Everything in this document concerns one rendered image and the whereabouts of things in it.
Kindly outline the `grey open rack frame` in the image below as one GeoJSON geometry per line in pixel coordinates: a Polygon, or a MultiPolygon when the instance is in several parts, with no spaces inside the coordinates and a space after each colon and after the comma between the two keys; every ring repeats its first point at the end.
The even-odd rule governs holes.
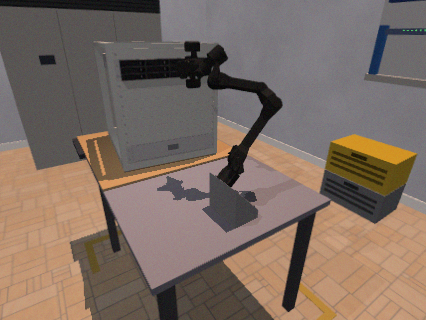
{"type": "MultiPolygon", "coordinates": [[[[110,42],[94,46],[108,135],[122,150],[124,172],[217,153],[218,90],[208,76],[122,81],[119,60],[185,58],[185,42],[110,42]],[[106,46],[106,47],[105,47],[106,46]],[[102,48],[105,53],[102,53],[102,48]],[[108,61],[107,61],[108,59],[108,61]],[[108,70],[118,136],[113,124],[108,70]]],[[[121,159],[120,155],[120,159],[121,159]]]]}

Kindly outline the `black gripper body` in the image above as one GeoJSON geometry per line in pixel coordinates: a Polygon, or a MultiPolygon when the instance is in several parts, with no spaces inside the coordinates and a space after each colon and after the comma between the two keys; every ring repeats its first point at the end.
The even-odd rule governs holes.
{"type": "Polygon", "coordinates": [[[192,58],[192,74],[190,74],[190,79],[186,79],[186,87],[187,88],[199,88],[201,86],[201,79],[195,79],[194,73],[194,63],[199,59],[197,58],[197,52],[200,51],[200,42],[199,41],[185,41],[184,43],[185,52],[191,52],[191,56],[188,56],[187,59],[192,58]]]}

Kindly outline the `flat orange board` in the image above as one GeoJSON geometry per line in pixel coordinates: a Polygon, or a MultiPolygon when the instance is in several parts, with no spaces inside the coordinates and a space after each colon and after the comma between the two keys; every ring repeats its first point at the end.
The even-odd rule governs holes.
{"type": "Polygon", "coordinates": [[[103,190],[137,183],[228,157],[232,147],[217,139],[217,153],[124,172],[107,132],[77,136],[103,190]]]}

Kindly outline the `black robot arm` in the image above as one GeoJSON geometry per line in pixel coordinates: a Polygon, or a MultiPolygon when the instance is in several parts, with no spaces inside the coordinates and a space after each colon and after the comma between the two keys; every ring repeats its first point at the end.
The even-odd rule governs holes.
{"type": "MultiPolygon", "coordinates": [[[[263,105],[260,116],[249,130],[250,133],[247,133],[243,141],[238,146],[234,145],[232,147],[227,158],[228,165],[225,166],[225,168],[223,168],[217,176],[215,175],[225,184],[232,187],[240,177],[240,174],[244,172],[243,163],[247,157],[249,148],[260,134],[268,120],[282,108],[283,104],[281,99],[277,97],[276,94],[271,89],[269,89],[264,82],[233,78],[225,73],[220,72],[219,66],[227,61],[227,59],[228,57],[224,51],[224,48],[220,45],[217,45],[209,53],[207,53],[206,60],[199,59],[194,63],[194,71],[196,70],[194,73],[198,79],[201,79],[203,76],[208,75],[211,72],[211,68],[214,66],[213,71],[209,74],[207,80],[207,84],[210,89],[234,89],[256,93],[263,105]],[[264,93],[268,99],[262,93],[264,93]]],[[[188,59],[186,61],[178,61],[176,63],[177,73],[178,76],[180,76],[180,79],[186,79],[189,74],[192,74],[191,60],[192,59],[188,59]],[[186,74],[186,77],[184,74],[186,74]]]]}

